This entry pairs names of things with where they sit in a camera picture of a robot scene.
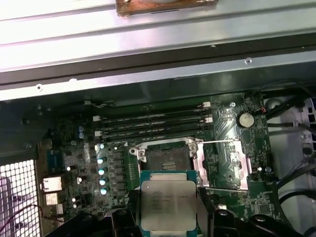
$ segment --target mesh vent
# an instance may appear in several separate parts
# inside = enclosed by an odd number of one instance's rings
[[[0,166],[0,229],[17,211],[38,204],[33,160]],[[39,209],[30,206],[11,219],[0,237],[39,237]]]

